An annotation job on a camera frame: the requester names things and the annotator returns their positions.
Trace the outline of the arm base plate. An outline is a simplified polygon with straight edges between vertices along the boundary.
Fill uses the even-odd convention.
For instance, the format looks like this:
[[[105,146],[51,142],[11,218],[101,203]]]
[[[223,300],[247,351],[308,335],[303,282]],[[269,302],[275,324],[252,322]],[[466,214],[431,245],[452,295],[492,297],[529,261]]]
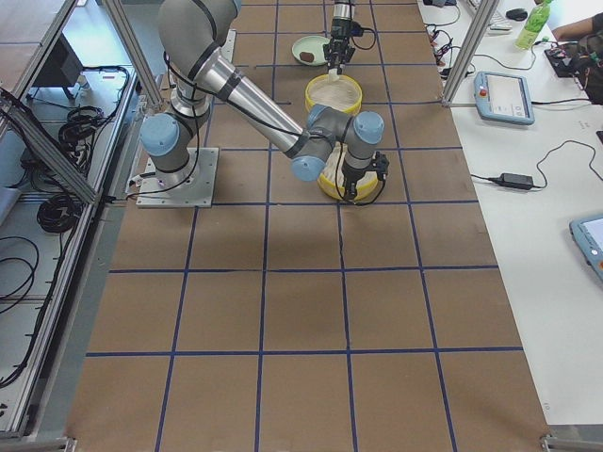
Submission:
[[[220,149],[188,147],[187,151],[187,165],[174,173],[162,172],[151,157],[147,159],[145,171],[152,175],[142,179],[138,208],[212,206]]]

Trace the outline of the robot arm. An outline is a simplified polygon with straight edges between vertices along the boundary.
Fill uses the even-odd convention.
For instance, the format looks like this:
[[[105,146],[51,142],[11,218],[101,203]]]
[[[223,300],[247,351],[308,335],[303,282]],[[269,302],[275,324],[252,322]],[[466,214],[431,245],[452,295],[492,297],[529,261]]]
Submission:
[[[355,52],[353,39],[364,34],[363,27],[354,20],[354,13],[354,1],[334,2],[329,38],[322,46],[329,75],[343,73]]]
[[[387,177],[389,161],[376,149],[383,118],[371,111],[351,115],[314,104],[305,126],[299,126],[223,55],[240,10],[238,1],[166,1],[160,7],[159,35],[177,85],[168,110],[148,117],[140,129],[159,189],[175,194],[199,173],[200,164],[187,146],[206,122],[209,99],[215,97],[290,158],[294,175],[305,182],[319,177],[335,146],[346,148],[338,165],[343,177],[338,197],[356,203],[358,183],[367,173],[375,173],[380,182]]]

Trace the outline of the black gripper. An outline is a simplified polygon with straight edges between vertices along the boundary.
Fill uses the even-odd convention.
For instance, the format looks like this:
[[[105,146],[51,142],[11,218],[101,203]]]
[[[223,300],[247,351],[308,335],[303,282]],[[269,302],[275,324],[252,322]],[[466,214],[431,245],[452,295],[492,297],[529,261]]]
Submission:
[[[330,41],[323,45],[323,55],[329,71],[335,69],[336,61],[341,61],[341,70],[345,69],[355,53],[355,48],[350,44],[351,39],[363,35],[363,27],[354,20],[340,17],[332,19]]]
[[[389,160],[384,153],[376,152],[375,155],[367,161],[353,163],[351,155],[346,154],[342,166],[344,177],[343,200],[348,203],[355,203],[357,197],[357,183],[368,173],[374,172],[380,182],[384,182],[388,175]]]

